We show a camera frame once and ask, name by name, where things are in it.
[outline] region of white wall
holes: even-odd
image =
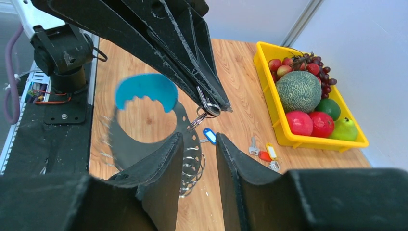
[[[370,163],[408,170],[408,1],[325,0],[293,47],[331,67]]]
[[[217,39],[281,45],[310,0],[206,0],[204,16]]]

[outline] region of key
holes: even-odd
[[[258,155],[259,154],[259,149],[256,147],[255,136],[253,136],[251,138],[251,140],[252,140],[252,143],[251,143],[251,147],[249,147],[249,154]]]

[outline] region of green melon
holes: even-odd
[[[321,100],[321,84],[313,74],[292,71],[276,83],[284,111],[312,112]]]

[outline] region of green pear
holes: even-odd
[[[342,141],[355,141],[358,131],[354,121],[344,118],[339,119],[334,123],[334,131],[330,135],[330,139]]]

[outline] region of yellow plastic basket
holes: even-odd
[[[356,141],[340,141],[326,138],[299,136],[292,134],[288,120],[282,107],[281,100],[273,82],[272,74],[268,67],[268,62],[272,59],[283,60],[285,57],[292,57],[292,54],[300,55],[300,52],[291,48],[280,47],[273,44],[258,42],[256,44],[256,54],[254,56],[254,64],[258,73],[261,88],[265,96],[265,101],[268,106],[270,119],[272,120],[275,130],[276,139],[279,145],[291,146],[293,148],[314,148],[325,150],[336,150],[344,152],[350,148],[365,148],[369,142],[361,131],[360,126],[354,119],[342,96],[335,86],[332,86],[330,99],[336,101],[341,109],[340,118],[347,117],[354,121],[358,129],[358,137]]]

